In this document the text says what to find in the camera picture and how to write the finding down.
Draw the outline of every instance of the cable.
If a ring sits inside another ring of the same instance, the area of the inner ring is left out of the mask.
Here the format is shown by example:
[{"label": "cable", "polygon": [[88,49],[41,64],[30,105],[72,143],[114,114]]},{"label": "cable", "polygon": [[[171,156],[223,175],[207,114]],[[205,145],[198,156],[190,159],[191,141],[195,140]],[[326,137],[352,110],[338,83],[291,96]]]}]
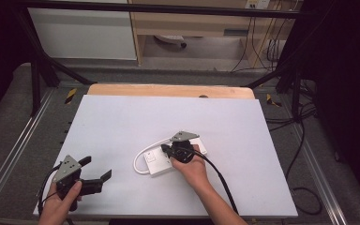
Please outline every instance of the cable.
[{"label": "cable", "polygon": [[293,9],[291,9],[291,10],[292,10],[292,11],[295,11],[298,4],[299,4],[299,0],[296,0],[296,4],[294,5]]},{"label": "cable", "polygon": [[51,198],[51,196],[53,196],[53,195],[55,195],[55,194],[57,194],[57,193],[58,193],[58,191],[56,191],[56,192],[54,192],[53,194],[49,195],[48,197],[46,197],[46,198],[42,201],[42,203],[45,203],[49,198]]},{"label": "cable", "polygon": [[170,138],[167,138],[167,139],[163,139],[163,140],[161,140],[161,141],[159,141],[159,142],[155,142],[155,143],[147,146],[146,148],[144,148],[140,153],[138,153],[138,154],[136,155],[136,157],[134,158],[134,160],[133,160],[133,169],[134,169],[134,171],[135,171],[136,173],[138,173],[138,174],[141,174],[141,175],[147,175],[147,174],[149,174],[150,172],[149,172],[148,170],[147,170],[147,171],[139,171],[139,169],[137,169],[137,166],[136,166],[137,158],[139,158],[139,156],[140,156],[143,152],[147,151],[148,149],[150,149],[150,148],[152,148],[152,147],[156,147],[156,146],[158,146],[158,145],[161,145],[162,143],[167,143],[169,140],[170,140]]},{"label": "cable", "polygon": [[252,48],[253,48],[253,51],[255,52],[255,54],[257,55],[257,58],[259,59],[260,63],[262,64],[262,66],[268,70],[267,67],[265,67],[265,65],[263,64],[263,61],[261,59],[261,57],[259,56],[259,54],[257,53],[255,47],[254,47],[254,43],[253,43],[253,39],[254,39],[254,28],[256,26],[256,17],[253,18],[253,29],[252,29]]},{"label": "cable", "polygon": [[43,211],[43,202],[46,201],[48,198],[46,198],[44,201],[42,201],[42,195],[43,195],[43,190],[46,187],[46,183],[48,183],[48,179],[51,176],[51,174],[55,171],[57,171],[61,166],[61,162],[53,167],[48,174],[45,176],[45,179],[43,180],[42,186],[40,187],[39,192],[37,193],[37,197],[38,197],[38,203],[37,203],[37,212],[39,213],[39,216],[42,215],[42,211]]},{"label": "cable", "polygon": [[198,152],[198,151],[195,151],[195,150],[190,150],[190,149],[187,149],[187,148],[183,148],[183,147],[177,147],[178,149],[181,149],[181,150],[184,150],[186,152],[189,152],[189,153],[193,153],[195,154],[196,156],[202,158],[203,160],[205,160],[207,163],[209,163],[212,168],[216,171],[218,177],[220,178],[220,181],[221,183],[223,184],[224,186],[224,189],[226,190],[226,193],[227,193],[227,196],[229,197],[229,200],[230,200],[230,204],[232,206],[232,210],[239,215],[238,213],[238,209],[236,208],[236,205],[235,205],[235,201],[233,200],[233,195],[231,194],[230,192],[230,189],[227,185],[227,182],[226,180],[224,179],[224,176],[221,174],[221,172],[218,170],[218,168],[216,168],[216,166],[213,164],[212,161],[209,160],[209,158],[207,158],[206,156],[204,156],[202,153]]},{"label": "cable", "polygon": [[234,73],[234,72],[239,72],[239,71],[242,71],[242,70],[253,70],[253,69],[262,69],[262,68],[265,68],[265,69],[266,69],[266,67],[240,68],[240,69],[237,69],[237,70],[233,71],[232,73]]},{"label": "cable", "polygon": [[67,218],[66,221],[69,225],[75,225],[74,222],[72,222],[72,219],[70,218]]},{"label": "cable", "polygon": [[[302,137],[301,137],[301,142],[299,144],[299,147],[297,148],[297,151],[292,159],[292,162],[291,164],[289,165],[288,167],[288,170],[285,172],[285,179],[288,180],[289,178],[289,174],[291,172],[291,169],[294,165],[294,162],[296,161],[297,157],[299,156],[301,150],[302,150],[302,147],[303,147],[303,144],[304,144],[304,140],[305,140],[305,137],[306,137],[306,131],[305,131],[305,126],[304,126],[304,123],[303,123],[303,119],[307,118],[308,116],[311,116],[312,114],[314,114],[316,112],[315,110],[315,107],[312,108],[312,109],[308,109],[306,110],[306,112],[303,112],[303,110],[305,109],[306,106],[308,105],[311,105],[312,102],[309,102],[305,105],[302,106],[301,110],[300,110],[300,117],[301,117],[301,120],[300,120],[300,126],[302,127]],[[294,119],[288,119],[288,120],[273,120],[273,119],[268,119],[267,121],[269,121],[270,123],[285,123],[285,125],[289,125],[294,121]],[[296,190],[305,190],[309,193],[311,193],[318,201],[318,205],[319,205],[319,209],[317,211],[314,211],[314,212],[310,212],[306,209],[303,209],[302,207],[300,207],[299,205],[295,205],[295,207],[297,209],[299,209],[301,212],[305,213],[305,214],[309,214],[309,215],[312,215],[312,216],[315,216],[315,215],[319,215],[321,213],[321,211],[323,210],[323,204],[321,202],[321,199],[320,197],[314,192],[312,191],[311,189],[308,189],[307,187],[294,187],[292,188],[293,191],[296,191]]]},{"label": "cable", "polygon": [[[270,42],[268,42],[268,47],[266,48],[267,52],[265,53],[265,56],[266,56],[267,60],[271,62],[271,67],[272,68],[274,67],[273,62],[278,60],[277,58],[274,58],[274,54],[276,52],[276,49],[275,49],[276,46],[277,46],[277,40],[276,39],[270,39]],[[274,52],[272,53],[273,54],[272,58],[270,58],[271,50],[274,50]]]},{"label": "cable", "polygon": [[[250,17],[250,20],[249,20],[249,26],[247,27],[247,31],[249,31],[250,29],[250,24],[252,23],[252,18]],[[245,55],[245,52],[247,51],[247,46],[248,46],[248,35],[247,35],[247,41],[245,42],[245,48],[244,48],[244,52],[242,53],[242,56],[241,58],[239,59],[238,63],[236,64],[236,66],[230,71],[230,73],[233,73],[234,70],[239,66],[239,64],[242,62],[242,59],[244,59],[244,55]]]}]

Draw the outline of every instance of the white cabinet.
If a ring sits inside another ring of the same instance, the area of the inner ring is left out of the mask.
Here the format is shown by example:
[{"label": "white cabinet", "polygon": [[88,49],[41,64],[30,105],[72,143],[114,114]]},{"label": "white cabinet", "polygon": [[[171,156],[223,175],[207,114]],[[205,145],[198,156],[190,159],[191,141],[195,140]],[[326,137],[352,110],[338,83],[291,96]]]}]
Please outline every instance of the white cabinet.
[{"label": "white cabinet", "polygon": [[136,60],[128,12],[45,8],[29,11],[42,47],[50,57]]}]

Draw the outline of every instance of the white cable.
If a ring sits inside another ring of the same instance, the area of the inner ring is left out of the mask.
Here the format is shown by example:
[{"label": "white cable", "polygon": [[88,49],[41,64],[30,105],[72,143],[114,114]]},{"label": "white cable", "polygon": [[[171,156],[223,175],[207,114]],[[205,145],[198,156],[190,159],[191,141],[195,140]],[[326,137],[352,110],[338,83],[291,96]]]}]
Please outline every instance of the white cable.
[{"label": "white cable", "polygon": [[296,10],[297,4],[299,4],[299,0],[296,0],[296,5],[294,5],[293,9],[291,9],[292,11],[295,11],[295,10]]},{"label": "white cable", "polygon": [[138,174],[141,174],[141,175],[149,174],[149,173],[150,173],[149,171],[139,171],[139,170],[137,169],[137,166],[136,166],[137,158],[138,158],[143,152],[147,151],[148,149],[150,149],[150,148],[152,148],[152,147],[156,147],[157,145],[162,144],[162,143],[167,143],[167,142],[169,141],[169,139],[170,139],[170,138],[163,139],[163,140],[161,140],[161,141],[159,141],[159,142],[155,142],[155,143],[149,145],[148,147],[144,148],[140,153],[138,153],[137,156],[136,156],[136,157],[134,158],[134,160],[133,160],[133,169],[134,169],[134,171],[135,171],[136,173],[138,173]]}]

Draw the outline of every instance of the wooden edge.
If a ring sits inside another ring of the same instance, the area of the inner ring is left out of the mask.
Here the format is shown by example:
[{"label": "wooden edge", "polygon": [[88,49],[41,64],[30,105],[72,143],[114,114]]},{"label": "wooden edge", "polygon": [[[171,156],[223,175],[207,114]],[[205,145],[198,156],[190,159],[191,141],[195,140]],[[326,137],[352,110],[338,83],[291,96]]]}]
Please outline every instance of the wooden edge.
[{"label": "wooden edge", "polygon": [[153,96],[153,97],[208,97],[254,99],[253,91],[246,87],[193,86],[160,84],[96,83],[87,95],[98,96]]}]

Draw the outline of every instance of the electrical outlet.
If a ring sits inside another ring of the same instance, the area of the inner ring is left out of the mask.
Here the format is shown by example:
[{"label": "electrical outlet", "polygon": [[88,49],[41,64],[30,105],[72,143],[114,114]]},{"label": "electrical outlet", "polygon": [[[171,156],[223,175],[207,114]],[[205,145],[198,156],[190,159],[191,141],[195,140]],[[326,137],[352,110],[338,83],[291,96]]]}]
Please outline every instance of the electrical outlet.
[{"label": "electrical outlet", "polygon": [[256,9],[256,6],[259,4],[259,0],[247,0],[245,8]]},{"label": "electrical outlet", "polygon": [[247,0],[245,8],[250,9],[267,9],[270,0]]},{"label": "electrical outlet", "polygon": [[257,9],[267,9],[268,4],[270,3],[270,0],[259,0],[259,3],[257,4]]},{"label": "electrical outlet", "polygon": [[[191,144],[198,144],[200,147],[200,152],[204,155],[207,154],[206,148],[203,146],[203,142],[200,138],[189,140]],[[159,174],[165,173],[172,169],[172,163],[168,155],[162,151],[160,146],[151,149],[144,153],[144,159],[147,163],[148,171],[151,176],[157,176]]]}]

